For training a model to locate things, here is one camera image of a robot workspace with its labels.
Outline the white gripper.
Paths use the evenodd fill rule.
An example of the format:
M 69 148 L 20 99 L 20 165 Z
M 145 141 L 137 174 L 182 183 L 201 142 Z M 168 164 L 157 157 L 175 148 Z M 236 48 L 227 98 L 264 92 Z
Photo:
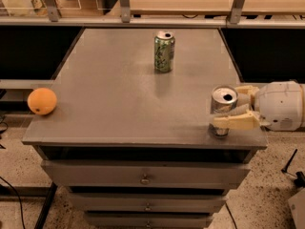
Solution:
M 251 130 L 265 126 L 272 131 L 295 131 L 305 126 L 304 85 L 295 81 L 272 82 L 262 88 L 243 85 L 237 107 L 213 114 L 212 125 L 220 129 Z

